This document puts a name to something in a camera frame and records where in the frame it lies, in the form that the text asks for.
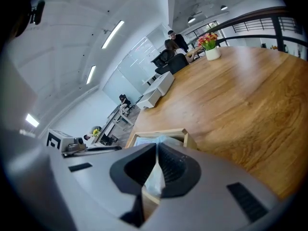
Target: wooden box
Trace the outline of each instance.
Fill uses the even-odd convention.
[[[166,135],[172,138],[175,138],[184,143],[184,147],[189,147],[191,149],[197,150],[197,144],[191,137],[191,135],[184,128],[169,129],[169,130],[159,130],[159,131],[150,131],[150,132],[136,132],[129,142],[127,148],[133,147],[137,137],[146,137],[146,138],[156,138],[161,135]]]

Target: brown hair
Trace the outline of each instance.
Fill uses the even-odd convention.
[[[175,51],[176,49],[179,49],[179,46],[172,39],[167,39],[165,41],[165,48],[167,50]]]

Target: wooden tabletop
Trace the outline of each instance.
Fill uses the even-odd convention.
[[[220,47],[177,72],[136,131],[186,128],[198,149],[243,166],[281,199],[308,169],[308,63],[264,48]]]
[[[187,56],[191,56],[191,55],[194,54],[194,53],[196,54],[196,52],[199,51],[199,50],[201,50],[201,49],[202,49],[202,45],[201,45],[201,46],[198,46],[198,47],[196,47],[196,48],[194,48],[194,49],[192,49],[192,50],[189,51],[189,52],[187,52],[186,55],[187,55]]]

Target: floor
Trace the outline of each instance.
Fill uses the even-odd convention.
[[[128,119],[132,123],[135,123],[139,115],[139,112],[140,112],[140,109],[137,106],[135,106],[135,108],[132,109],[130,114],[128,115]],[[124,149],[133,127],[129,123],[124,121],[123,119],[121,119],[118,122],[118,124],[124,128],[124,131],[118,128],[117,126],[114,126],[114,128],[111,130],[109,134],[109,137],[111,136],[111,134],[116,136],[118,138],[118,141],[114,142],[113,145],[121,146],[122,149]]]

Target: ceiling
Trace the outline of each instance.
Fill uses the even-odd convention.
[[[39,0],[32,0],[35,6]],[[29,24],[7,52],[38,98],[31,114],[43,120],[59,104],[72,101],[100,83],[123,42],[154,14],[164,11],[155,0],[45,0],[39,25]],[[115,25],[125,23],[106,49],[102,45]],[[96,65],[91,84],[90,69]]]
[[[196,20],[190,24],[190,26],[203,21],[208,17],[222,13],[220,10],[222,5],[228,7],[227,10],[223,11],[227,12],[241,1],[243,0],[175,0],[173,30],[181,32],[186,29],[189,26],[187,19],[192,14],[201,12],[196,15]]]

